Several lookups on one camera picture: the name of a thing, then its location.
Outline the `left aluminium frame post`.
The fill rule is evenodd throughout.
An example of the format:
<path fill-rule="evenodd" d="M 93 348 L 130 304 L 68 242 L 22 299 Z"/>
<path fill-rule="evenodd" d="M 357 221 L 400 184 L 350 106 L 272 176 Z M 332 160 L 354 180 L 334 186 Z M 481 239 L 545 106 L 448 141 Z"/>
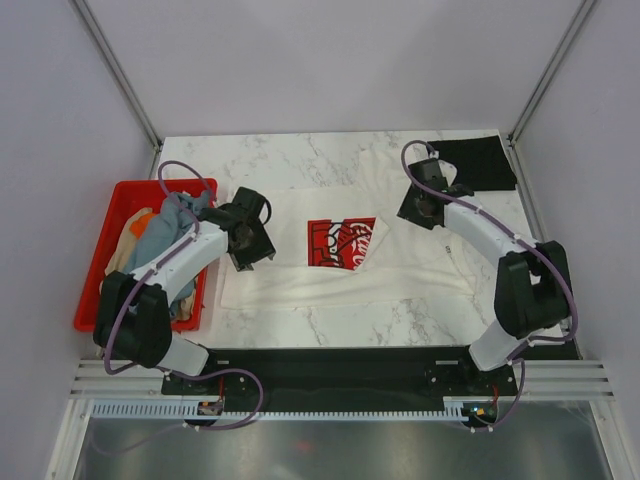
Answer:
<path fill-rule="evenodd" d="M 145 111 L 89 2 L 85 0 L 70 0 L 69 3 L 78 14 L 81 23 L 87 30 L 91 41 L 97 49 L 99 57 L 105 64 L 112 80 L 123 96 L 127 107 L 142 130 L 152 150 L 155 153 L 160 152 L 163 146 L 163 140 Z"/>

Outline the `folded black t-shirt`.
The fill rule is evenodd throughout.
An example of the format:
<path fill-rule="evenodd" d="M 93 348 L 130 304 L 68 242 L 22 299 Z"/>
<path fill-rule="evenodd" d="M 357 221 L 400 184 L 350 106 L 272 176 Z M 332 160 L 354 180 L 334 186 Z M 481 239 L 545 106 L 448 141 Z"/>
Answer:
<path fill-rule="evenodd" d="M 456 168 L 453 183 L 474 191 L 514 191 L 516 176 L 497 135 L 473 139 L 433 141 L 439 159 Z"/>

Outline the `red plastic bin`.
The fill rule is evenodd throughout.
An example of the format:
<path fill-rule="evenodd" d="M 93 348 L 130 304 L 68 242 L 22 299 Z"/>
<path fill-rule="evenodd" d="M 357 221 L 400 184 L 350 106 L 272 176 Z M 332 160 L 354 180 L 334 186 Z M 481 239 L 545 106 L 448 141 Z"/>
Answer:
<path fill-rule="evenodd" d="M 199 196 L 205 189 L 204 184 L 195 178 L 170 179 L 165 184 L 171 192 L 184 191 L 193 197 Z M 83 333 L 92 333 L 94 330 L 100 297 L 99 286 L 105 278 L 104 270 L 115 253 L 126 221 L 143 207 L 149 207 L 158 213 L 165 198 L 157 180 L 121 181 L 115 185 L 74 317 L 75 330 Z M 200 328 L 206 282 L 205 267 L 197 277 L 193 313 L 189 319 L 173 322 L 174 331 L 197 331 Z"/>

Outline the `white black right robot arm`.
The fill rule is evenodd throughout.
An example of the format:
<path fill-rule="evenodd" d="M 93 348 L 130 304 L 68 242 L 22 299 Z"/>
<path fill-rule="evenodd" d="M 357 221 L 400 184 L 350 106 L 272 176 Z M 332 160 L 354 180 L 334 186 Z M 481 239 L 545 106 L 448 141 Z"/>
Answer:
<path fill-rule="evenodd" d="M 469 346 L 469 362 L 457 371 L 460 386 L 481 393 L 493 383 L 493 370 L 525 348 L 572 340 L 573 329 L 562 336 L 545 333 L 576 319 L 564 248 L 518 235 L 475 200 L 472 191 L 449 185 L 436 159 L 402 167 L 420 192 L 410 211 L 427 219 L 430 228 L 440 226 L 462 237 L 496 269 L 496 320 Z"/>

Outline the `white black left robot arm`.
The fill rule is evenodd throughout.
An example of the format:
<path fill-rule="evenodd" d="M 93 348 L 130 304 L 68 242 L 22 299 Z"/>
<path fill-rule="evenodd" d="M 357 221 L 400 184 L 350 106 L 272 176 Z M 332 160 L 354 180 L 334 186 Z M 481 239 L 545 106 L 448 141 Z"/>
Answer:
<path fill-rule="evenodd" d="M 219 382 L 208 350 L 171 327 L 170 306 L 209 264 L 227 255 L 238 272 L 272 260 L 276 249 L 266 231 L 272 207 L 262 194 L 239 188 L 232 201 L 204 207 L 198 215 L 174 194 L 169 200 L 192 221 L 189 229 L 130 273 L 112 272 L 102 283 L 94 342 L 104 349 L 104 368 L 116 375 L 134 366 L 173 371 L 198 393 Z"/>

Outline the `white t-shirt red print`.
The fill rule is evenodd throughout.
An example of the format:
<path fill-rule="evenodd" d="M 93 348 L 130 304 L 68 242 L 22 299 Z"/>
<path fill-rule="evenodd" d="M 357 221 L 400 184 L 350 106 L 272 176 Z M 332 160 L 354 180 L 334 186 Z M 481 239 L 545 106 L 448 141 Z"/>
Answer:
<path fill-rule="evenodd" d="M 461 238 L 397 212 L 411 186 L 398 150 L 365 150 L 347 186 L 265 192 L 271 260 L 229 266 L 221 305 L 230 310 L 325 307 L 470 296 L 475 275 Z"/>

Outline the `aluminium frame post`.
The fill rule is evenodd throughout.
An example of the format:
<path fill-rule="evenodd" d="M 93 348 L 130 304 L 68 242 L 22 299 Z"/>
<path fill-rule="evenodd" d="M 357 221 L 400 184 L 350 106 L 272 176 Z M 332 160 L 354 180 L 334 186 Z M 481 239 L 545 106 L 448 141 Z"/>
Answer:
<path fill-rule="evenodd" d="M 87 30 L 91 41 L 97 49 L 99 57 L 105 64 L 112 80 L 123 96 L 127 107 L 142 130 L 152 150 L 155 153 L 160 152 L 163 146 L 163 140 L 145 111 L 89 2 L 85 0 L 70 0 L 69 3 L 78 14 L 81 23 Z"/>
<path fill-rule="evenodd" d="M 556 44 L 556 47 L 546 63 L 532 93 L 528 97 L 523 110 L 506 136 L 507 144 L 511 149 L 515 148 L 533 115 L 543 102 L 548 90 L 556 76 L 559 74 L 572 48 L 576 44 L 598 5 L 598 0 L 582 0 L 579 2 L 578 8 L 571 17 L 560 40 Z"/>

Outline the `light blue t-shirt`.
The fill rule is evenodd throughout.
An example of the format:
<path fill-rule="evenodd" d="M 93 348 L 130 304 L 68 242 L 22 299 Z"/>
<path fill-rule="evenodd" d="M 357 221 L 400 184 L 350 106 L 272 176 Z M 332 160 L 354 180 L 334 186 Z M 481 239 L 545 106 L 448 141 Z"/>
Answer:
<path fill-rule="evenodd" d="M 210 204 L 211 196 L 206 190 L 204 190 L 199 197 L 193 197 L 184 191 L 176 192 L 175 195 L 181 205 L 186 207 L 186 209 L 191 211 L 196 217 L 201 213 L 203 208 L 208 207 Z M 162 202 L 159 213 L 155 213 L 154 218 L 149 222 L 144 234 L 137 241 L 133 253 L 122 273 L 130 273 L 162 254 L 167 248 L 173 245 L 174 242 L 184 236 L 192 224 L 193 220 L 185 211 L 177 207 L 168 198 L 165 199 Z M 192 289 L 196 289 L 196 286 L 197 277 L 190 280 L 182 288 L 174 301 L 189 296 Z"/>

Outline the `right aluminium frame post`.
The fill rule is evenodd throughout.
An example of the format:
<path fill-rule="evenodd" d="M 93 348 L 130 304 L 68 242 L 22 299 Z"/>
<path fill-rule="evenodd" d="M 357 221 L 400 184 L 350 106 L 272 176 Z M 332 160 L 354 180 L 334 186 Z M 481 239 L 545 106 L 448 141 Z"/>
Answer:
<path fill-rule="evenodd" d="M 579 2 L 578 8 L 571 17 L 560 40 L 556 44 L 556 47 L 546 63 L 532 93 L 528 97 L 523 110 L 506 136 L 507 144 L 511 149 L 515 148 L 533 115 L 543 102 L 548 90 L 556 76 L 559 74 L 572 48 L 576 44 L 598 5 L 598 0 L 582 0 Z"/>

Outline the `beige t-shirt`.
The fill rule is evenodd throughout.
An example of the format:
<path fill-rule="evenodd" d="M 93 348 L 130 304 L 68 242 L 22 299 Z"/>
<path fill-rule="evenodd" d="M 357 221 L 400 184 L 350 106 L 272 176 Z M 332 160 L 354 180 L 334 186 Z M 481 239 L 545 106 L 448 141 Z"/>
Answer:
<path fill-rule="evenodd" d="M 105 275 L 108 275 L 113 271 L 124 271 L 124 267 L 128 262 L 131 254 L 133 253 L 137 241 L 140 239 L 136 239 L 131 234 L 131 232 L 129 231 L 129 226 L 135 219 L 149 212 L 153 212 L 153 210 L 151 208 L 142 208 L 125 222 L 124 227 L 120 233 L 114 254 L 111 256 L 104 270 Z M 195 294 L 195 289 L 192 289 L 192 292 L 189 296 L 181 298 L 172 303 L 170 307 L 172 321 L 183 322 L 187 321 L 191 317 L 195 304 Z"/>

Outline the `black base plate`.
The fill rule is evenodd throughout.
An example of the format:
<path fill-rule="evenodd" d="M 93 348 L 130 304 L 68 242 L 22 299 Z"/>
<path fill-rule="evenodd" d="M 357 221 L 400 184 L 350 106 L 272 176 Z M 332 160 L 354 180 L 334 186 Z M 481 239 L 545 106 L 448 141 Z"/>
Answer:
<path fill-rule="evenodd" d="M 464 347 L 217 349 L 205 365 L 219 378 L 169 376 L 165 395 L 221 395 L 232 410 L 439 407 L 447 397 L 505 398 L 514 371 L 477 373 Z"/>

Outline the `orange garment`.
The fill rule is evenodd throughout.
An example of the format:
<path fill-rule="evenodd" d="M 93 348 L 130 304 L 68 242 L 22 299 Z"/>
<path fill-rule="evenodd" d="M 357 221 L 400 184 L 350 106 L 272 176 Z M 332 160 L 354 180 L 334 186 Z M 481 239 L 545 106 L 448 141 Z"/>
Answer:
<path fill-rule="evenodd" d="M 153 212 L 145 213 L 135 219 L 129 226 L 129 231 L 136 238 L 139 239 L 147 229 L 149 222 L 154 218 Z"/>

